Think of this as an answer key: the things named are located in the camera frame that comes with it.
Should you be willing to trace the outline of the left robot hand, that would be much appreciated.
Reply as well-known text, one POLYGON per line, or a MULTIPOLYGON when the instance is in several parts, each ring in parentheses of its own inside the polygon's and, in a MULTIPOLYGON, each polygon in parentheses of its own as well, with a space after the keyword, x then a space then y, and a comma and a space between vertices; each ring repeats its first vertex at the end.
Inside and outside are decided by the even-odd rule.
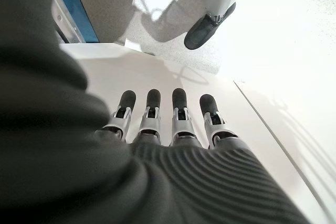
POLYGON ((127 144, 58 46, 52 0, 1 0, 4 223, 307 223, 246 144, 127 144))

